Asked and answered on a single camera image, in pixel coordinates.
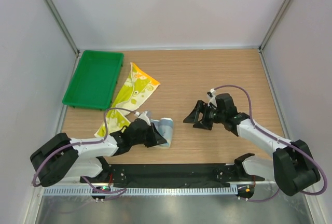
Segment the blue polka dot towel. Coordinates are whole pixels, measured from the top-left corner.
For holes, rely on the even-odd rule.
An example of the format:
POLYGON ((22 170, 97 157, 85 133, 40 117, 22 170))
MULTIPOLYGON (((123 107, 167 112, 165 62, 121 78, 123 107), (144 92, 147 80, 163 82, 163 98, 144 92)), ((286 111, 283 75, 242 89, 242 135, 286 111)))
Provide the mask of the blue polka dot towel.
POLYGON ((174 122, 171 118, 161 118, 160 120, 151 120, 157 131, 167 141, 165 144, 158 145, 161 148, 169 148, 173 138, 174 122))

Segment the yellow green patterned towel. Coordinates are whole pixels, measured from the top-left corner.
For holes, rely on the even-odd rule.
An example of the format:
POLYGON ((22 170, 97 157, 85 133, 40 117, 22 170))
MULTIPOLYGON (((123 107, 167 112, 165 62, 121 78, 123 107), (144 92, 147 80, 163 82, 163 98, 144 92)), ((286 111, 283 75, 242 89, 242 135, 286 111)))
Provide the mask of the yellow green patterned towel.
POLYGON ((160 82, 142 71, 135 63, 130 63, 131 70, 114 102, 112 110, 106 114, 103 123, 95 133, 95 137, 103 137, 106 133, 119 131, 130 121, 127 115, 136 111, 155 92, 160 82))

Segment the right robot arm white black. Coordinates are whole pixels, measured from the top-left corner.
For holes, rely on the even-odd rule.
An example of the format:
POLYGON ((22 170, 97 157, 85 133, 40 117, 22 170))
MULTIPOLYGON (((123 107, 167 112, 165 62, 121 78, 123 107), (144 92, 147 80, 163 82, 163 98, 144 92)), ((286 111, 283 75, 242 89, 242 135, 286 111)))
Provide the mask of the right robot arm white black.
POLYGON ((274 181, 288 196, 320 181, 319 170, 312 162, 311 151, 304 141, 292 142, 256 124, 248 114, 238 112, 228 93, 210 93, 209 97, 208 103, 198 100, 183 122, 204 130, 211 130, 213 124, 221 123, 227 131, 264 150, 273 161, 274 181))

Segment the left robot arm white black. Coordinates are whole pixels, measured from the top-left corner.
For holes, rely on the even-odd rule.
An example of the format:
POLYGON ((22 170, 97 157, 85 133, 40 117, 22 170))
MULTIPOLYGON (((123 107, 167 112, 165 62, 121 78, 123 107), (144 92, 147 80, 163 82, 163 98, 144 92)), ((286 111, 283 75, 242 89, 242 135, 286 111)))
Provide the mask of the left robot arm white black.
POLYGON ((109 179, 110 170, 101 157, 122 155, 135 145, 149 148, 166 143, 155 124, 141 118, 102 139, 69 138, 58 133, 30 156, 35 169, 32 184, 49 187, 68 177, 90 177, 103 183, 109 179))

